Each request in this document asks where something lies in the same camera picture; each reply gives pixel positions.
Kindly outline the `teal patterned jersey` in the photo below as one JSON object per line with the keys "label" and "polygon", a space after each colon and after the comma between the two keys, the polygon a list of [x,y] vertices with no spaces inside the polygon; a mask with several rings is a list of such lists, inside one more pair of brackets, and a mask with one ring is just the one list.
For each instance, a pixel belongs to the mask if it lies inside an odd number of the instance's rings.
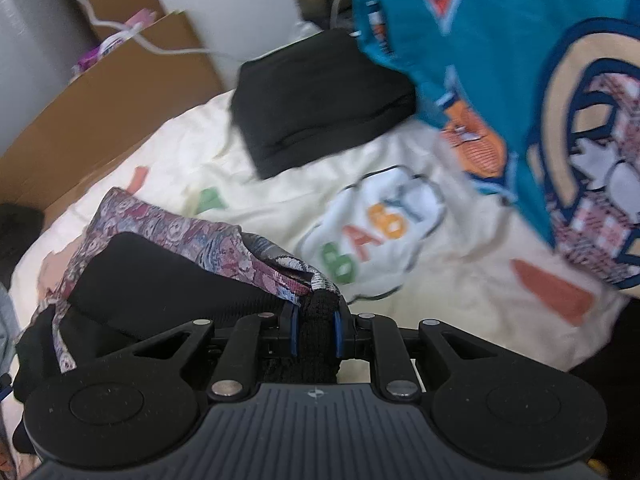
{"label": "teal patterned jersey", "polygon": [[561,256],[639,291],[639,0],[352,0],[462,169]]}

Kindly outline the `folded black garment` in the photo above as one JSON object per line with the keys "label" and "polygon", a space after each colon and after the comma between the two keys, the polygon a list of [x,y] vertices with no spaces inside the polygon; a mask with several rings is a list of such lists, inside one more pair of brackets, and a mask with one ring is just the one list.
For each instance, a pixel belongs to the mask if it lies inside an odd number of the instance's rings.
{"label": "folded black garment", "polygon": [[231,98],[258,177],[366,144],[416,114],[408,76],[372,62],[344,29],[241,66]]}

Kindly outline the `white cartoon bed sheet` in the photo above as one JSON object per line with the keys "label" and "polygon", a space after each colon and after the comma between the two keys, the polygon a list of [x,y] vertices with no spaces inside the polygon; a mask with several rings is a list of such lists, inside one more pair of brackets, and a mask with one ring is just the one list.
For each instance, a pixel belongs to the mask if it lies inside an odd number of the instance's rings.
{"label": "white cartoon bed sheet", "polygon": [[29,326],[113,188],[224,222],[319,271],[344,300],[334,384],[260,382],[288,341],[272,313],[216,330],[208,408],[178,448],[89,468],[39,451],[36,479],[591,479],[598,394],[550,360],[565,321],[522,285],[575,286],[524,226],[465,188],[408,120],[374,141],[259,180],[222,94],[165,122],[26,252],[11,294]]}

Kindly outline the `purple white package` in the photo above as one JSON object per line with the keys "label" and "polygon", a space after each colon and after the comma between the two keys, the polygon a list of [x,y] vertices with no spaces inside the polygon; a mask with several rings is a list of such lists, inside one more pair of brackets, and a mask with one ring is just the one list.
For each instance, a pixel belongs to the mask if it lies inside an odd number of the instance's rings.
{"label": "purple white package", "polygon": [[142,9],[134,14],[134,16],[125,22],[128,30],[114,32],[113,35],[106,37],[97,47],[88,51],[78,60],[72,68],[73,78],[77,78],[82,73],[85,73],[93,65],[96,65],[101,58],[104,58],[105,55],[130,39],[132,37],[132,30],[134,32],[140,32],[140,30],[153,25],[156,19],[157,12],[149,9]]}

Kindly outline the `black clothes pile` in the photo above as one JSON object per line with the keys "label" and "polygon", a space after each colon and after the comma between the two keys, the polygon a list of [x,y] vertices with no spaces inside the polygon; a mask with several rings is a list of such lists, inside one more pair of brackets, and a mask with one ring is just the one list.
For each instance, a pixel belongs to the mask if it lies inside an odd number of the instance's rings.
{"label": "black clothes pile", "polygon": [[0,272],[5,289],[24,253],[40,237],[44,213],[38,209],[15,205],[0,205]]}

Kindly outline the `brown cardboard sheet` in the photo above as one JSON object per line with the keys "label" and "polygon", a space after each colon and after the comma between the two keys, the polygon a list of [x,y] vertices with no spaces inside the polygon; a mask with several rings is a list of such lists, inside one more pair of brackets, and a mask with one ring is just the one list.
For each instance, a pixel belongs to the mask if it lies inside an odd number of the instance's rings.
{"label": "brown cardboard sheet", "polygon": [[188,16],[169,13],[85,73],[93,36],[72,0],[1,0],[1,199],[59,216],[78,188],[221,80]]}

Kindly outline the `black jacket with floral lining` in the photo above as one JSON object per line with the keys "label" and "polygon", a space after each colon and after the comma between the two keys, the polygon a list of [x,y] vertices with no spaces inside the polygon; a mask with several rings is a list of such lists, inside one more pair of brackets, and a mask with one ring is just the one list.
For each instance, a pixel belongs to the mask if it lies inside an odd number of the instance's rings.
{"label": "black jacket with floral lining", "polygon": [[334,384],[344,300],[310,264],[224,222],[189,219],[113,188],[16,346],[17,451],[114,468],[178,448],[208,408],[216,330],[272,313],[290,334],[260,382]]}

